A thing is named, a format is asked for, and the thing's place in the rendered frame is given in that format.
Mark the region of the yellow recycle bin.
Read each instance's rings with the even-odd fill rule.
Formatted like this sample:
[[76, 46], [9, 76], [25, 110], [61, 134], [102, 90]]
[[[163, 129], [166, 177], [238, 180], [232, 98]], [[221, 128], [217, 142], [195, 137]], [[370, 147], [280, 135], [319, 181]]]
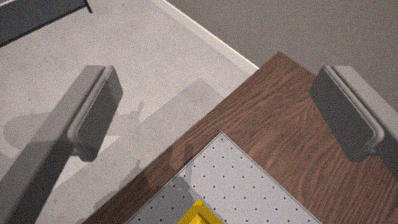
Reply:
[[205, 205], [198, 199], [177, 224], [223, 224]]

